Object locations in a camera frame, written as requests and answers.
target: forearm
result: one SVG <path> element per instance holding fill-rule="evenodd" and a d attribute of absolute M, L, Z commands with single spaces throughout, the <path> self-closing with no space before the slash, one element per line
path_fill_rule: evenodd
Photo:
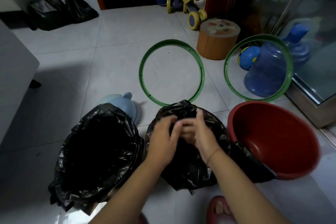
<path fill-rule="evenodd" d="M 289 223 L 222 150 L 212 156 L 209 165 L 239 224 Z"/>
<path fill-rule="evenodd" d="M 144 161 L 90 224 L 136 223 L 161 168 Z"/>

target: yellow and purple scooter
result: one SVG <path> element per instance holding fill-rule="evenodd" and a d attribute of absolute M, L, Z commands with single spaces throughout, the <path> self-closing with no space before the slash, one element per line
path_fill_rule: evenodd
<path fill-rule="evenodd" d="M 188 25 L 191 30 L 196 30 L 200 25 L 200 22 L 208 18 L 206 11 L 203 9 L 198 9 L 194 4 L 194 0 L 174 0 L 172 5 L 171 0 L 167 0 L 167 11 L 169 14 L 171 13 L 172 8 L 183 8 L 183 12 L 185 14 L 189 11 Z"/>

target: hand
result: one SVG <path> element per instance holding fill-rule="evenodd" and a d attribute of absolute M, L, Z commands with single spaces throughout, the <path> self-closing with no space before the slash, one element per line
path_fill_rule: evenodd
<path fill-rule="evenodd" d="M 220 146 L 215 135 L 204 122 L 203 111 L 197 109 L 196 118 L 186 118 L 181 121 L 183 124 L 181 137 L 199 150 L 202 160 L 207 164 Z"/>
<path fill-rule="evenodd" d="M 176 151 L 182 130 L 182 122 L 176 121 L 177 117 L 174 115 L 163 117 L 155 125 L 153 134 L 150 137 L 146 160 L 160 168 L 161 171 L 171 162 Z M 175 123 L 175 125 L 170 136 L 169 129 L 172 123 Z"/>

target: person's left hand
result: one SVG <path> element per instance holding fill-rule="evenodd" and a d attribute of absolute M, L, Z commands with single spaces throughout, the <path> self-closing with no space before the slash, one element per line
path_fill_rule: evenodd
<path fill-rule="evenodd" d="M 170 136 L 169 129 L 172 123 L 175 123 L 175 125 Z M 182 122 L 177 121 L 176 116 L 161 118 L 155 125 L 153 134 L 150 137 L 146 160 L 163 171 L 174 157 L 181 130 Z"/>

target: black plastic bag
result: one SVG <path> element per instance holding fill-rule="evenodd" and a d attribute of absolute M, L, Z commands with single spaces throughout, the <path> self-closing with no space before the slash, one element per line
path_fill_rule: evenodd
<path fill-rule="evenodd" d="M 178 120 L 196 117 L 197 108 L 199 107 L 187 100 L 162 107 L 155 119 L 148 126 L 145 138 L 146 150 L 148 150 L 154 126 L 162 117 L 176 115 Z M 234 144 L 230 141 L 225 126 L 215 115 L 203 108 L 201 109 L 204 113 L 205 123 L 211 128 L 220 147 L 240 166 L 252 182 L 264 182 L 275 178 L 273 173 L 259 162 L 242 144 Z M 204 164 L 199 151 L 182 138 L 179 138 L 174 158 L 162 172 L 161 177 L 175 190 L 194 190 L 217 183 L 215 175 Z"/>
<path fill-rule="evenodd" d="M 28 11 L 41 30 L 50 31 L 72 23 L 68 8 L 61 0 L 34 0 Z"/>
<path fill-rule="evenodd" d="M 81 23 L 97 18 L 99 14 L 84 0 L 65 0 L 74 23 Z"/>
<path fill-rule="evenodd" d="M 90 213 L 140 165 L 144 140 L 131 118 L 110 103 L 87 113 L 61 147 L 50 202 Z"/>

